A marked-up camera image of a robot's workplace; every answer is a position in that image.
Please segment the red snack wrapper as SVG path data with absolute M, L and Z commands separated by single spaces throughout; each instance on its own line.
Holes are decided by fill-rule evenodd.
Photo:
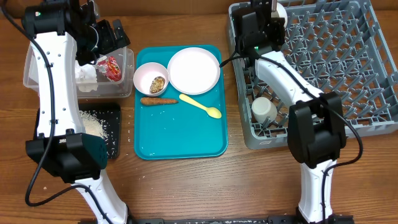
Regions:
M 122 79 L 121 69 L 114 57 L 102 56 L 95 67 L 112 82 L 118 82 Z

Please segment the white rice bowl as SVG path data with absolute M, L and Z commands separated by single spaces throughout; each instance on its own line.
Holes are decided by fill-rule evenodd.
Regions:
M 277 3 L 276 11 L 271 13 L 271 18 L 284 18 L 284 27 L 287 27 L 287 12 L 281 3 Z

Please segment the white tissue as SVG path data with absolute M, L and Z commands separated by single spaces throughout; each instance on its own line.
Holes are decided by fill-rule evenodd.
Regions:
M 80 66 L 78 61 L 75 61 L 75 80 L 78 89 L 81 92 L 91 92 L 98 89 L 96 69 L 93 65 L 86 64 Z

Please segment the small pink bowl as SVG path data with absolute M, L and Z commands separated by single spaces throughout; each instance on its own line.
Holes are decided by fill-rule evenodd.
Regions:
M 163 80 L 163 84 L 151 92 L 151 86 L 155 79 Z M 146 96 L 160 96 L 169 84 L 169 73 L 167 69 L 156 62 L 141 65 L 134 73 L 133 82 L 135 89 Z

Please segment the white plastic cup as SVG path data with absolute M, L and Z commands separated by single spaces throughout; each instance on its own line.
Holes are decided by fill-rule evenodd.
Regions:
M 259 97 L 253 101 L 252 112 L 258 123 L 263 123 L 267 118 L 274 121 L 277 117 L 276 106 L 265 97 Z

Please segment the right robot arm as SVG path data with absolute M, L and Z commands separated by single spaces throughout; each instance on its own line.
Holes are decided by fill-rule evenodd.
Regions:
M 229 7 L 229 36 L 234 51 L 237 86 L 249 71 L 266 82 L 289 109 L 287 144 L 301 168 L 301 198 L 297 221 L 302 223 L 352 223 L 353 217 L 333 214 L 330 205 L 331 178 L 337 159 L 346 146 L 340 97 L 324 93 L 309 84 L 286 61 L 281 46 L 285 41 L 286 11 L 272 1 L 251 1 L 248 6 Z

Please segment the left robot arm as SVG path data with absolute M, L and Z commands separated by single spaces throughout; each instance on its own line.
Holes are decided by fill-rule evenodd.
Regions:
M 39 121 L 27 155 L 81 193 L 98 223 L 132 223 L 128 206 L 106 173 L 105 141 L 87 134 L 78 107 L 77 65 L 127 46 L 121 23 L 99 21 L 93 1 L 44 1 L 25 10 L 23 33 L 30 40 L 39 78 Z

